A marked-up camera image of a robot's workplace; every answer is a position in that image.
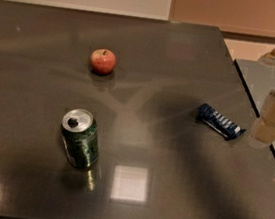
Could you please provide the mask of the red apple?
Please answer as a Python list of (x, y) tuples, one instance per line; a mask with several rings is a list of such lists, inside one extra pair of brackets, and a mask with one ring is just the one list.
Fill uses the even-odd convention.
[(109, 49), (98, 49), (90, 55), (90, 64), (94, 73), (107, 75), (114, 70), (116, 57)]

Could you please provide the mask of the grey side table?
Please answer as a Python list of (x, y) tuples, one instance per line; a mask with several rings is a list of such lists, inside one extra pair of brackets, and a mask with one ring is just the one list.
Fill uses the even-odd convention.
[(269, 147), (275, 155), (275, 67), (240, 59), (234, 65), (257, 114), (249, 143), (257, 149)]

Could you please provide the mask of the green soda can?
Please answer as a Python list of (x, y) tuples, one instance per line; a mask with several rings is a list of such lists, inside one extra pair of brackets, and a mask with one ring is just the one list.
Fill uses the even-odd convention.
[(98, 159), (97, 123), (84, 109), (73, 109), (61, 120), (61, 133), (68, 161), (75, 168), (91, 167)]

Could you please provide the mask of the blue rxbar wrapper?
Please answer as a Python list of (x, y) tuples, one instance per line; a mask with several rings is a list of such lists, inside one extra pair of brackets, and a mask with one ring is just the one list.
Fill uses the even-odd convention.
[(216, 111), (207, 103), (200, 105), (197, 112), (199, 120), (211, 127), (227, 141), (236, 139), (245, 132), (243, 128), (236, 125), (233, 121), (229, 120), (229, 118)]

